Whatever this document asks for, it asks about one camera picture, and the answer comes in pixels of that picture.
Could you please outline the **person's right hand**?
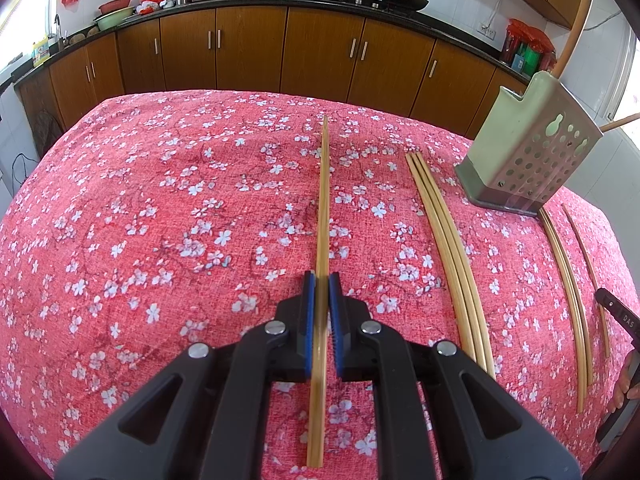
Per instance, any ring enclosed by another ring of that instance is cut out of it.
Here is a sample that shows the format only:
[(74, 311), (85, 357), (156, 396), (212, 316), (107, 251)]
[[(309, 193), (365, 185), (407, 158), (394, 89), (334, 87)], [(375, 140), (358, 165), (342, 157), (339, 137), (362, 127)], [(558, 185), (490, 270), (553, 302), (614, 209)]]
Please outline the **person's right hand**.
[(631, 374), (630, 364), (634, 358), (634, 352), (631, 351), (626, 355), (623, 367), (620, 369), (616, 383), (614, 385), (613, 394), (611, 399), (606, 404), (606, 411), (608, 413), (615, 412), (618, 408), (621, 408), (625, 400), (638, 400), (640, 396), (639, 386), (631, 387)]

